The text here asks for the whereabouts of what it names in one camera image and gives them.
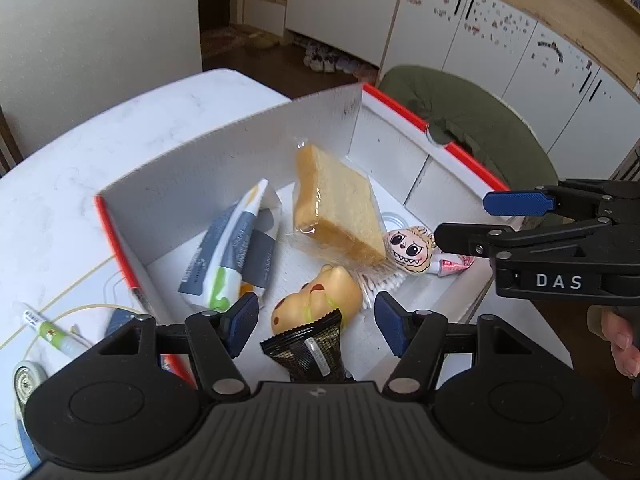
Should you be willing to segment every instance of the green chair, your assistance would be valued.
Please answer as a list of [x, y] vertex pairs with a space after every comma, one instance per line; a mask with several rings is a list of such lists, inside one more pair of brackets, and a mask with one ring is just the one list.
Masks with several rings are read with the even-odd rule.
[[426, 120], [436, 142], [457, 143], [509, 188], [558, 183], [556, 170], [527, 123], [475, 83], [441, 70], [405, 65], [391, 69], [379, 88]]

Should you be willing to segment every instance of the black snack bag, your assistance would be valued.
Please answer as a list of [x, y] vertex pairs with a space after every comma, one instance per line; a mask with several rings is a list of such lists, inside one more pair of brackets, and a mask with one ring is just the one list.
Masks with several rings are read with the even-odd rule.
[[293, 380], [343, 381], [346, 373], [340, 356], [342, 314], [334, 310], [313, 323], [302, 325], [260, 343], [262, 351], [284, 366]]

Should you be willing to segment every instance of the wooden countertop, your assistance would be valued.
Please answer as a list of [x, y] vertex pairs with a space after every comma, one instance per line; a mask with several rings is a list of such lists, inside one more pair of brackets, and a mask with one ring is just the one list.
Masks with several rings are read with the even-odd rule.
[[566, 37], [630, 91], [640, 72], [640, 11], [626, 0], [503, 0]]

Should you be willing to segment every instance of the packaged bread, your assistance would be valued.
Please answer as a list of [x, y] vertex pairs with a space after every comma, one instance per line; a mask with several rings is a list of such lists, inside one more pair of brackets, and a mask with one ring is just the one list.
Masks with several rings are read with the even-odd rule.
[[293, 224], [314, 242], [306, 252], [349, 267], [385, 262], [382, 220], [369, 180], [312, 144], [298, 150], [296, 165]]

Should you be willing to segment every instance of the sneaker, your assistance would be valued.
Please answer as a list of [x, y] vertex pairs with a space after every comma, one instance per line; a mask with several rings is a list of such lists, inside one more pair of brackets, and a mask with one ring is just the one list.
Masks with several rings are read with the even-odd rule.
[[353, 75], [361, 83], [373, 84], [378, 78], [378, 70], [373, 68], [369, 63], [362, 63]]
[[340, 56], [338, 58], [338, 61], [335, 62], [335, 69], [342, 70], [344, 72], [344, 69], [347, 68], [348, 64], [349, 64], [349, 58], [346, 56]]
[[309, 43], [306, 46], [305, 55], [312, 56], [318, 51], [319, 47], [320, 47], [320, 44], [317, 41], [313, 41], [313, 40], [309, 41]]
[[348, 63], [348, 65], [345, 68], [343, 68], [342, 70], [343, 70], [343, 72], [345, 74], [353, 74], [359, 68], [360, 68], [360, 63], [357, 62], [355, 59], [352, 59]]
[[302, 48], [307, 48], [310, 41], [308, 37], [302, 36], [301, 34], [296, 34], [296, 37], [293, 38], [293, 44], [301, 46]]
[[324, 56], [324, 71], [329, 74], [335, 72], [335, 56], [332, 54]]
[[314, 72], [322, 72], [322, 70], [324, 70], [324, 60], [322, 60], [322, 56], [313, 54], [309, 68]]

